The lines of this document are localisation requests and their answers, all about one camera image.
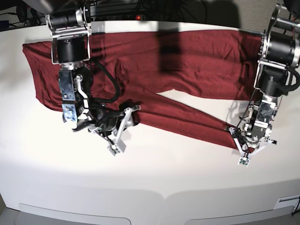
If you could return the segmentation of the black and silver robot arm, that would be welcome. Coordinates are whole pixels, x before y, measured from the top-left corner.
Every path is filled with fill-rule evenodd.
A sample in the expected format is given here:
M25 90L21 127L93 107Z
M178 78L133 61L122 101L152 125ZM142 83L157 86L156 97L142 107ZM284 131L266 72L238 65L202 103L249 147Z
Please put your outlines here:
M74 132L88 129L104 137L121 135L139 121L138 105L113 110L106 103L115 102L120 87L113 76L98 61L91 58L92 35L90 1L88 0L27 0L26 4L45 15L51 31L51 60L59 65L59 89L62 96L63 120ZM93 74L86 66L94 62L115 88L112 98L92 97Z

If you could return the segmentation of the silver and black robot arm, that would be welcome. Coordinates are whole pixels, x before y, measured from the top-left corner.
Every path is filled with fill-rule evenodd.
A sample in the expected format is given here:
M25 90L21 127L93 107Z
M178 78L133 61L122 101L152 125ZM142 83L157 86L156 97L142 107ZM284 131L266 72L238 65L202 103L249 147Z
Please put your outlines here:
M262 99L249 103L232 137L246 152L258 149L262 141L276 144L270 139L272 122L278 111L278 98L288 95L300 86L300 2L285 0L277 4L267 30L262 36L254 89Z

